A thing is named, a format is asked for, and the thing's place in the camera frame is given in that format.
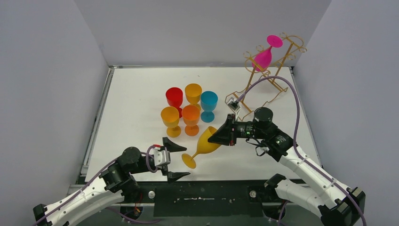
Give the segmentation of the cyan wine glass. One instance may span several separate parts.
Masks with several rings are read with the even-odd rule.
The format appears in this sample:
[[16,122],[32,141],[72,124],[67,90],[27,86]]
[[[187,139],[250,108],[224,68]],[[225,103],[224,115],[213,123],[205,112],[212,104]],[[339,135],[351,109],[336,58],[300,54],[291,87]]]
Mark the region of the cyan wine glass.
[[210,123],[215,119],[213,111],[218,102],[218,96],[213,91],[205,91],[201,94],[200,105],[203,110],[200,117],[203,122]]

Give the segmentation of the yellow wine glass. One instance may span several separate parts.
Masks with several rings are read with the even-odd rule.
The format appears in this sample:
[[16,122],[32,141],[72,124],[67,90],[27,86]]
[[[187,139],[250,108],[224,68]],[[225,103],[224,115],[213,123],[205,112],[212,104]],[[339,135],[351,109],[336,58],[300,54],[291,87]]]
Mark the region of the yellow wine glass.
[[164,125],[167,127],[167,135],[171,138],[180,136],[179,111],[173,106],[168,106],[162,109],[160,115]]
[[183,163],[189,167],[190,169],[195,169],[197,164],[194,160],[194,158],[199,155],[199,154],[209,154],[214,152],[216,149],[218,149],[221,145],[216,144],[216,143],[210,143],[208,142],[208,139],[215,134],[217,131],[216,128],[209,126],[199,137],[197,141],[197,147],[196,147],[196,152],[193,156],[184,153],[182,154],[182,160]]
[[191,83],[185,87],[184,91],[189,104],[196,106],[201,111],[201,106],[198,102],[202,94],[202,87],[197,83]]

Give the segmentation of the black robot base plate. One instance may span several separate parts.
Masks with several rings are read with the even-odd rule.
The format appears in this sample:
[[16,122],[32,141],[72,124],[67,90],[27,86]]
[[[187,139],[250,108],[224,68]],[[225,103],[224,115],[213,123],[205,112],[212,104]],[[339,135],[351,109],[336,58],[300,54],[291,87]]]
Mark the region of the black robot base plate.
[[229,217],[278,219],[283,200],[263,180],[139,182],[123,204],[151,204],[155,217]]

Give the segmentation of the magenta wine glass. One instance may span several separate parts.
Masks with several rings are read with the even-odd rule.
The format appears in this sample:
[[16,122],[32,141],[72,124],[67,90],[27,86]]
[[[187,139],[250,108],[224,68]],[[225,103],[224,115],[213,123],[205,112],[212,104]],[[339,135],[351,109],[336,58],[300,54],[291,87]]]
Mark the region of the magenta wine glass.
[[269,35],[267,37],[267,43],[270,45],[265,51],[260,52],[252,63],[252,67],[255,71],[261,72],[269,67],[272,61],[272,48],[280,48],[283,46],[282,39],[277,35]]

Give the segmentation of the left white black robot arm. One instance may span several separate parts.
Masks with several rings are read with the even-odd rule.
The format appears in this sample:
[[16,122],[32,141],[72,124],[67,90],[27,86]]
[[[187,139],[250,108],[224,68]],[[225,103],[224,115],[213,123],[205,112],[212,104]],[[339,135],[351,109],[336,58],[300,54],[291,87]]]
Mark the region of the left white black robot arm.
[[128,147],[76,192],[53,204],[35,206],[35,225],[75,226],[113,204],[138,201],[143,191],[134,179],[134,174],[160,171],[168,183],[189,175],[188,172],[168,170],[170,154],[186,151],[186,147],[172,142],[168,137],[163,137],[162,143],[150,146],[148,150],[153,151],[153,154]]

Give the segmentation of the red wine glass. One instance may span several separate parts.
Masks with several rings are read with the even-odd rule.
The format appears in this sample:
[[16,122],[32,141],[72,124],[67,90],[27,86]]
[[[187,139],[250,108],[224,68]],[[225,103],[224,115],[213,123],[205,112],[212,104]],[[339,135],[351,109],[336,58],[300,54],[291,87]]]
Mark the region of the red wine glass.
[[179,112],[179,117],[182,117],[183,91],[178,87],[171,87],[166,91],[166,99],[170,106],[176,108]]

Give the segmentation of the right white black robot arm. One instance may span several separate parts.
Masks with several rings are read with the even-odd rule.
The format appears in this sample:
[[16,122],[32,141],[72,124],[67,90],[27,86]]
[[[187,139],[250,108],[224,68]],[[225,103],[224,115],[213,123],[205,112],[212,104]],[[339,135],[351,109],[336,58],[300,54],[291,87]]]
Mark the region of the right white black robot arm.
[[208,142],[226,146],[236,144],[238,138],[257,141],[260,148],[276,162],[289,168],[308,187],[300,186],[281,174],[275,174],[264,184],[266,198],[293,202],[320,218],[325,226],[352,226],[362,217],[365,193],[339,182],[317,165],[301,147],[275,125],[273,112],[266,107],[255,110],[252,121],[236,121],[229,114],[225,123]]

